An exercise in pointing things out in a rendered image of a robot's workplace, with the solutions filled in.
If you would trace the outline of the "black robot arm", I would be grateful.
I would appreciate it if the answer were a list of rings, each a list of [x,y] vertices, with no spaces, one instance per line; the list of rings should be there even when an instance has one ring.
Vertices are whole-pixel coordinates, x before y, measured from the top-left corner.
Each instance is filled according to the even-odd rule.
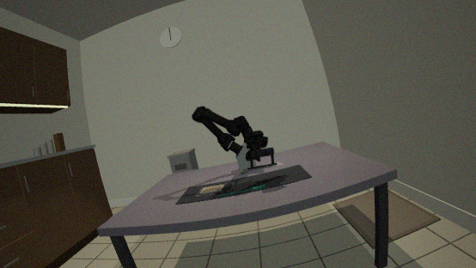
[[[243,146],[240,146],[238,143],[236,143],[234,137],[239,136],[240,133],[244,137],[246,133],[253,131],[244,116],[239,116],[229,120],[205,107],[197,107],[192,115],[192,119],[203,123],[204,126],[217,137],[217,141],[225,151],[228,152],[231,150],[236,153],[236,155],[240,153]],[[228,133],[223,133],[213,122],[224,127]],[[229,133],[234,137],[232,137]],[[268,144],[268,137],[260,137],[260,140],[262,140],[260,147],[262,149],[266,148]]]

